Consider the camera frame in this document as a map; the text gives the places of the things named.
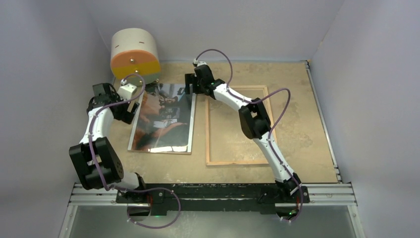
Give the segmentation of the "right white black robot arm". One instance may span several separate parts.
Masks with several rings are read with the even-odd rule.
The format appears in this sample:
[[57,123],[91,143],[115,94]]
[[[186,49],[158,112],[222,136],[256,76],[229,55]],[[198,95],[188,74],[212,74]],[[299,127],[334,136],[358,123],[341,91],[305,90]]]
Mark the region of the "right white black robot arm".
[[253,140],[262,151],[274,175],[279,198],[291,201],[302,192],[302,182],[288,165],[273,136],[274,126],[263,103],[263,99],[251,99],[229,87],[221,79],[215,79],[204,61],[193,63],[194,72],[185,74],[186,94],[204,94],[236,110],[242,133]]

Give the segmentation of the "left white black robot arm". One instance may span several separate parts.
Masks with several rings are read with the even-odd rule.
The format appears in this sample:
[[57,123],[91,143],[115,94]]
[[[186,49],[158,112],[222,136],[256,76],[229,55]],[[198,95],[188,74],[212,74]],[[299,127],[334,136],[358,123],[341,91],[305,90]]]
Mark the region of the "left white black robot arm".
[[87,107],[89,117],[84,136],[69,148],[69,156],[81,185],[86,189],[117,188],[127,191],[136,203],[146,200],[148,190],[137,173],[125,173],[108,135],[115,120],[131,124],[139,106],[128,111],[137,87],[127,83],[118,89],[110,83],[93,85],[94,96]]

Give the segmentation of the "glossy photo print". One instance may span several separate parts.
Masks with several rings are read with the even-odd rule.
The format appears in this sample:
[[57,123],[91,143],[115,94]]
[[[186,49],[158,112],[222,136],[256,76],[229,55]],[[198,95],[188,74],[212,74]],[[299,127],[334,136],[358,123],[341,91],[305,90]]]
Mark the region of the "glossy photo print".
[[151,83],[139,99],[128,151],[190,154],[196,95],[184,84]]

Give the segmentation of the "white wooden picture frame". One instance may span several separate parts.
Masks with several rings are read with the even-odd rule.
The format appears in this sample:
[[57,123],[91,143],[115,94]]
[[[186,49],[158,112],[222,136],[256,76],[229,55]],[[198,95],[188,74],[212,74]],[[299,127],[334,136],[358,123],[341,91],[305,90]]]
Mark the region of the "white wooden picture frame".
[[258,146],[243,135],[237,111],[220,101],[206,98],[205,118],[207,166],[268,164]]

